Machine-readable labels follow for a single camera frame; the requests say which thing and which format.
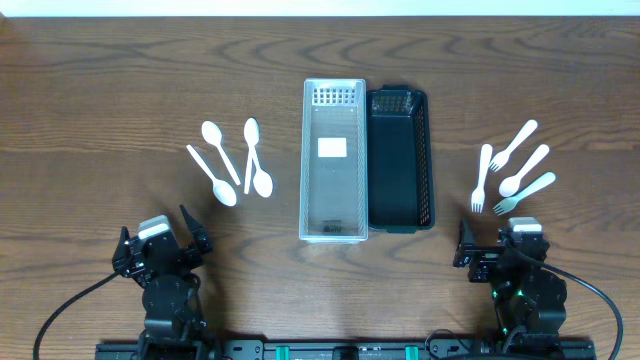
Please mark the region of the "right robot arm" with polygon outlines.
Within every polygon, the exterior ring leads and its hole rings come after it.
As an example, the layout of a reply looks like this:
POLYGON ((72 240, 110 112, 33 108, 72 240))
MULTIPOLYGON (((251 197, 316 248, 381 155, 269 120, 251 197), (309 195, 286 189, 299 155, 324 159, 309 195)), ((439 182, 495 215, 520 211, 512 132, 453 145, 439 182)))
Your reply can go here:
POLYGON ((453 259, 468 267, 471 283, 488 283, 504 342, 500 351, 551 350, 566 320, 566 282, 542 267, 550 248, 533 217, 514 217, 498 231, 497 246, 480 246, 469 223, 461 220, 453 259))

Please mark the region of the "white spoon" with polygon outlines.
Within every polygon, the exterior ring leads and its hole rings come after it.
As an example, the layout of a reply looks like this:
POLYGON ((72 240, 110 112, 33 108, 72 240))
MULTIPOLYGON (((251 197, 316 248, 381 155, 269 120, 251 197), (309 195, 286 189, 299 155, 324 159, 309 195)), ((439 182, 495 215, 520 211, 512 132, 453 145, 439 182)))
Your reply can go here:
POLYGON ((232 180, 236 185, 240 185, 241 181, 238 176, 238 173, 233 166, 229 156, 226 154, 225 150, 222 147, 222 139, 223 135, 220 128, 213 123, 212 121, 204 121, 201 125, 201 133, 204 140, 213 145, 219 152, 225 167, 227 168, 232 180))
POLYGON ((204 171, 204 173, 209 177, 212 181, 212 191, 216 199, 221 202, 223 205, 228 207, 233 207, 237 204, 237 196, 235 190, 231 187, 231 185, 221 179, 218 179, 204 160, 204 158, 199 154, 199 152, 192 146, 186 146, 189 154, 192 156, 194 161, 199 165, 199 167, 204 171))
POLYGON ((550 147, 546 144, 539 145, 531 154, 521 169, 513 176, 504 179, 499 186, 499 194, 509 197, 516 193, 520 187, 521 180, 529 173, 544 157, 550 152, 550 147))

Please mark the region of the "white fork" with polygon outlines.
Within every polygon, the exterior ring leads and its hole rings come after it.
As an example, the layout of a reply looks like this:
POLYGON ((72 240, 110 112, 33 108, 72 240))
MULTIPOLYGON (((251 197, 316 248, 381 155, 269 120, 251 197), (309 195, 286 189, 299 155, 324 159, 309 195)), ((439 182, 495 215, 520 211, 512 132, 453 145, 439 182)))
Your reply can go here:
POLYGON ((493 147, 483 144, 480 151, 478 178, 475 189, 471 193, 471 210, 473 213, 481 213, 485 201, 485 182, 489 170, 493 147))
POLYGON ((534 119, 528 120, 519 130, 509 145, 502 151, 498 152, 491 160, 489 169, 497 172, 504 167, 511 154, 521 145, 538 127, 538 122, 534 119))

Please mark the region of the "white spoon bowl up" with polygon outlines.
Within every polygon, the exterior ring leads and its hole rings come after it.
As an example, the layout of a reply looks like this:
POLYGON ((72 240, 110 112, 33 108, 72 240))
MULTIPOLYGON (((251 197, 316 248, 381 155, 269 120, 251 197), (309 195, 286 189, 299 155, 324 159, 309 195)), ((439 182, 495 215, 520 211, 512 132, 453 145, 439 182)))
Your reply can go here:
POLYGON ((259 168, 259 163, 256 161, 257 152, 255 149, 260 139, 259 126, 256 119, 253 117, 248 118, 244 125, 244 138, 248 145, 248 155, 247 155, 247 162, 246 162, 246 169, 245 169, 244 193, 248 194, 250 189, 250 183, 251 183, 252 167, 255 166, 257 168, 257 171, 259 168))

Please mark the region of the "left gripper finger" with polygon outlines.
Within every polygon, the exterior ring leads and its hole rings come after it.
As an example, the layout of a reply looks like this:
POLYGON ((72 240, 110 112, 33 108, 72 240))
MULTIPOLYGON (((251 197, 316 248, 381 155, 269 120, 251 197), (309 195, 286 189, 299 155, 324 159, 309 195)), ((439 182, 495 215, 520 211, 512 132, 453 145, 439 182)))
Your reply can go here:
POLYGON ((212 243, 205 228, 187 211, 184 205, 180 205, 185 224, 193 238, 193 244, 201 254, 210 253, 213 250, 212 243))
POLYGON ((130 235, 128 228, 126 226, 123 226, 121 228, 118 244, 112 257, 112 266, 116 274, 123 274, 124 271, 129 267, 128 262, 131 257, 129 240, 130 235))

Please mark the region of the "white spoon bowl down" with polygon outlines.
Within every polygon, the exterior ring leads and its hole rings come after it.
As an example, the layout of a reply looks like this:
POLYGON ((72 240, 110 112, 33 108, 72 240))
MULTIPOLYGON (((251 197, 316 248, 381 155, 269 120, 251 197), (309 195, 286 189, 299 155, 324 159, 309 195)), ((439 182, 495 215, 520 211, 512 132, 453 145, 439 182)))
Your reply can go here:
POLYGON ((261 168, 255 148, 251 147, 249 152, 251 154, 253 165, 255 166, 255 174, 253 177, 254 188, 261 197, 268 198, 273 192, 272 177, 261 168))

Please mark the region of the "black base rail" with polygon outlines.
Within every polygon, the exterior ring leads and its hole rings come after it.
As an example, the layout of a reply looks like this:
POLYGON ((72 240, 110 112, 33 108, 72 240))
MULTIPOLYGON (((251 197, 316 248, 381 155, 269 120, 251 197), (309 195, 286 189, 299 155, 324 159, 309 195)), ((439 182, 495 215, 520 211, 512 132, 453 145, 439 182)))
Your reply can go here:
POLYGON ((97 359, 222 359, 222 360, 367 360, 367 359, 594 359, 590 341, 569 340, 547 348, 511 346, 503 351, 487 341, 435 338, 428 342, 262 342, 233 340, 211 350, 203 346, 171 349, 167 345, 98 344, 97 359))

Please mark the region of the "pale green fork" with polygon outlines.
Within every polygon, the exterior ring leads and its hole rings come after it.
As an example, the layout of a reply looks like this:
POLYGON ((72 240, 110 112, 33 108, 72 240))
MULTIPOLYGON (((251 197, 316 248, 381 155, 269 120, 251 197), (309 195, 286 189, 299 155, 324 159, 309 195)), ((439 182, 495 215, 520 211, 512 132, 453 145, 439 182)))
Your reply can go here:
POLYGON ((553 172, 547 172, 541 175, 538 179, 533 181, 529 186, 527 186, 525 189, 523 189, 516 195, 504 198, 497 205, 495 205, 493 207, 494 213, 496 215, 504 215, 512 211, 521 200, 549 186, 555 180, 556 180, 556 174, 553 172))

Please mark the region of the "black plastic basket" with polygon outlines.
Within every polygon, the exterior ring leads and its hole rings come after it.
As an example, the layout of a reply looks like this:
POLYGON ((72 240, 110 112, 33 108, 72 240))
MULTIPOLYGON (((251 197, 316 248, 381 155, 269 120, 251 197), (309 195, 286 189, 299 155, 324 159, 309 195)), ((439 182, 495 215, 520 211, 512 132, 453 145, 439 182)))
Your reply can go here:
POLYGON ((369 90, 369 226, 388 233, 429 230, 436 222, 427 94, 407 85, 369 90))

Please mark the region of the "white label in basket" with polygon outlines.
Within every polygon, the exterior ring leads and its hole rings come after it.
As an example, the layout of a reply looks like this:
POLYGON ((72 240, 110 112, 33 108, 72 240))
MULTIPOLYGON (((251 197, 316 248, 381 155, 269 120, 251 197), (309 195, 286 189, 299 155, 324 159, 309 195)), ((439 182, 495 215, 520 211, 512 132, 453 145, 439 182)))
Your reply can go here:
POLYGON ((318 138, 317 155, 319 158, 346 158, 347 139, 342 138, 318 138))

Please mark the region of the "clear plastic basket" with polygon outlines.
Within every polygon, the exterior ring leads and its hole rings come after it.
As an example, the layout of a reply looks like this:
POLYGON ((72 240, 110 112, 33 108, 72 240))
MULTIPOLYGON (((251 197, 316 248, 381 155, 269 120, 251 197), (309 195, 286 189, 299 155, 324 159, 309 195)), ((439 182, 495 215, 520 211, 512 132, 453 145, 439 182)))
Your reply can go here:
POLYGON ((301 128, 299 238, 360 243, 368 238, 366 82, 308 78, 301 128), (319 158, 318 138, 346 138, 346 158, 319 158))

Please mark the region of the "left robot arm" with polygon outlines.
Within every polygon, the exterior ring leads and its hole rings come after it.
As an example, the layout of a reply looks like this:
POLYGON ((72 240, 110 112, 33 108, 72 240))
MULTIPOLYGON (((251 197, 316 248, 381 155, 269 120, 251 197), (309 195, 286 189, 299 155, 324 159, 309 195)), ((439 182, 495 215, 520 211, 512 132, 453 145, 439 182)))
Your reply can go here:
POLYGON ((180 207, 192 242, 182 248, 164 215, 142 222, 135 237, 126 227, 112 257, 114 271, 142 289, 146 312, 132 359, 207 359, 216 341, 206 334, 199 290, 193 270, 212 251, 205 228, 180 207))

